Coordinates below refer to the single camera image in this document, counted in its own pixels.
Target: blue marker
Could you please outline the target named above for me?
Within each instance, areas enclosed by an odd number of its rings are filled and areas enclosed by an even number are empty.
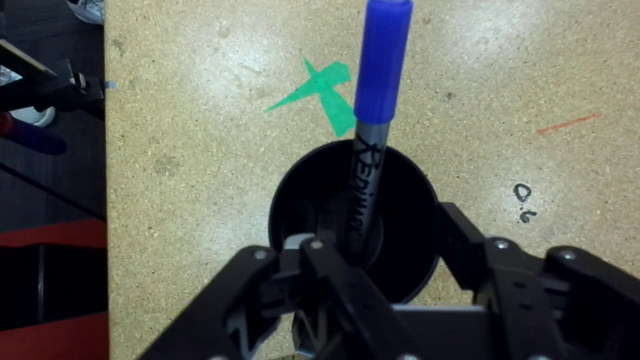
[[[395,114],[411,10],[411,0],[367,0],[366,5],[346,230],[349,256],[362,254],[370,235],[386,137]]]

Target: speckled floor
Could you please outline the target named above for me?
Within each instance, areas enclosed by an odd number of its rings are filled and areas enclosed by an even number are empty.
[[[111,357],[133,357],[336,140],[316,68],[357,72],[363,2],[108,2]],[[417,2],[390,144],[485,234],[583,245],[640,276],[640,2]],[[338,86],[352,100],[354,82]],[[520,204],[513,185],[532,196]],[[536,212],[528,223],[523,210]],[[444,270],[415,299],[463,302]],[[273,339],[258,357],[288,354]]]

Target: black cable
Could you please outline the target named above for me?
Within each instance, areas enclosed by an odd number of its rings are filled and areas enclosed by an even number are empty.
[[[59,193],[59,192],[55,192],[55,189],[49,189],[48,185],[43,185],[43,183],[39,183],[39,181],[36,181],[36,180],[31,180],[31,178],[28,178],[25,174],[22,174],[22,172],[17,172],[17,169],[1,164],[1,162],[0,162],[0,169],[6,172],[6,174],[9,174],[9,176],[13,176],[13,178],[17,178],[17,180],[22,180],[22,181],[25,181],[25,183],[30,183],[30,185],[34,185],[34,188],[37,188],[39,192],[43,192],[43,193],[48,193],[48,196],[52,196],[52,197],[55,197],[55,199],[59,199],[59,201],[76,208],[77,212],[83,212],[83,214],[87,214],[87,215],[92,215],[92,217],[97,217],[97,220],[104,220],[101,214],[85,208],[83,204],[77,204],[77,201],[66,197],[63,193]]]

